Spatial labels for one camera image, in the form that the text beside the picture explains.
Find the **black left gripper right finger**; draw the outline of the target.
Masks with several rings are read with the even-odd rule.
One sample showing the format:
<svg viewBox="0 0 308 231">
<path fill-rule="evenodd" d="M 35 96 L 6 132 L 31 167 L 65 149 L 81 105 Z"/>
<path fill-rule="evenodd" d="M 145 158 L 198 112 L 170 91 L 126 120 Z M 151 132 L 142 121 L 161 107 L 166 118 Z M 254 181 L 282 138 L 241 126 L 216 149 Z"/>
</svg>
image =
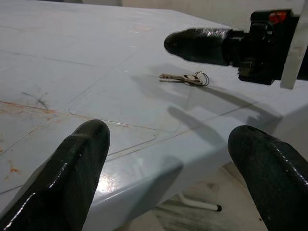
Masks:
<svg viewBox="0 0 308 231">
<path fill-rule="evenodd" d="M 290 144 L 252 126 L 234 128 L 228 151 L 269 231 L 308 229 L 308 162 Z"/>
</svg>

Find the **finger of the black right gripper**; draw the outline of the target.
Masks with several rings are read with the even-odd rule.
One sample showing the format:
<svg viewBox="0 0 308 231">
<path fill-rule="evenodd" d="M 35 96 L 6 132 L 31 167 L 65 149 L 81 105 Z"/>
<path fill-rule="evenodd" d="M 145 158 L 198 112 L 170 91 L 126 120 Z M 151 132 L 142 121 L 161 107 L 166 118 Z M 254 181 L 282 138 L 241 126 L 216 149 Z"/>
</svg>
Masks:
<svg viewBox="0 0 308 231">
<path fill-rule="evenodd" d="M 171 33 L 164 40 L 164 48 L 172 55 L 194 63 L 229 65 L 223 43 L 230 29 L 193 27 Z"/>
</svg>

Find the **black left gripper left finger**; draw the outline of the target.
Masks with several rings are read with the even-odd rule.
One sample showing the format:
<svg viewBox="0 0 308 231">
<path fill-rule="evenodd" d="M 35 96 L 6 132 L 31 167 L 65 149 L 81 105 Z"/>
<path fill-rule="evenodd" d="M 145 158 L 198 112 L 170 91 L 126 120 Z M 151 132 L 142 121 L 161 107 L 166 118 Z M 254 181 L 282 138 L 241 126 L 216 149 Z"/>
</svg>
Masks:
<svg viewBox="0 0 308 231">
<path fill-rule="evenodd" d="M 66 137 L 0 215 L 3 231 L 80 231 L 110 147 L 110 131 L 89 120 Z"/>
</svg>

